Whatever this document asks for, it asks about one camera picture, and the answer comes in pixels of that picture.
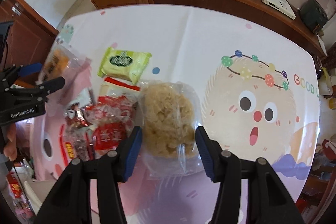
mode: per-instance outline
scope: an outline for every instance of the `finger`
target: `finger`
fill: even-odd
[[[15,149],[14,153],[9,156],[10,161],[14,161],[17,158],[17,149]]]
[[[7,138],[11,142],[13,142],[13,140],[16,139],[16,125],[15,125],[15,123],[11,124],[8,127]]]
[[[16,142],[8,141],[5,148],[3,149],[3,153],[6,157],[10,157],[16,151]]]

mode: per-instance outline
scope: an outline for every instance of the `floor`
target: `floor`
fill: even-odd
[[[330,140],[330,137],[336,134],[336,110],[329,108],[329,100],[320,96],[320,134],[318,142],[322,143],[324,139]]]
[[[69,18],[95,10],[97,9],[91,0],[76,0],[58,24],[57,30],[61,31]]]

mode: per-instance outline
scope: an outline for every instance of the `wooden door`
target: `wooden door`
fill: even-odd
[[[0,3],[0,22],[14,21],[11,27],[7,43],[8,57],[6,67],[16,65],[28,65],[36,62],[44,63],[55,39],[55,34],[48,32],[36,21],[16,0],[3,0]],[[4,69],[6,50],[0,65]],[[23,80],[34,84],[37,74],[30,75]]]

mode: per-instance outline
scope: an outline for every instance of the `red packaging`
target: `red packaging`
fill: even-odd
[[[12,193],[13,193],[14,197],[16,199],[21,198],[22,190],[21,190],[19,182],[17,181],[16,176],[13,172],[9,172],[7,174],[7,181],[10,185],[10,188],[12,190]]]
[[[117,148],[132,132],[139,87],[107,77],[100,89],[98,103],[88,107],[86,119],[96,125],[92,140],[96,158]]]
[[[90,106],[92,106],[90,92],[85,88],[75,100],[69,103],[65,111],[66,124],[61,128],[60,135],[63,143],[63,156],[68,163],[76,157],[83,161],[94,158],[90,148],[91,124],[84,117],[85,109]]]

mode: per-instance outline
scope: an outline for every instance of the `colorful bead necklace drawing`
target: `colorful bead necklace drawing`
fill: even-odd
[[[266,74],[265,77],[261,77],[261,76],[257,76],[257,75],[252,75],[251,70],[249,68],[247,68],[247,67],[243,67],[240,72],[236,72],[236,71],[233,71],[232,69],[230,69],[231,65],[233,64],[232,58],[234,58],[234,57],[235,58],[241,58],[243,56],[246,57],[246,58],[252,59],[254,62],[263,63],[272,72],[281,73],[282,76],[287,81],[283,81],[282,82],[282,86],[279,86],[279,85],[275,84],[274,77],[271,74]],[[223,56],[222,59],[221,59],[221,61],[222,61],[222,65],[224,67],[226,67],[232,73],[240,75],[244,80],[249,80],[252,77],[259,78],[259,79],[263,79],[265,81],[266,85],[269,86],[270,88],[273,87],[273,86],[276,86],[276,87],[278,87],[280,89],[288,90],[288,84],[289,84],[289,82],[288,82],[288,78],[287,78],[287,73],[284,70],[283,71],[276,70],[275,69],[275,65],[272,64],[272,63],[266,64],[266,63],[260,61],[259,58],[258,58],[258,56],[256,56],[256,55],[252,55],[252,57],[250,57],[250,56],[247,56],[247,55],[243,55],[241,51],[236,50],[234,55],[232,55],[232,56]]]

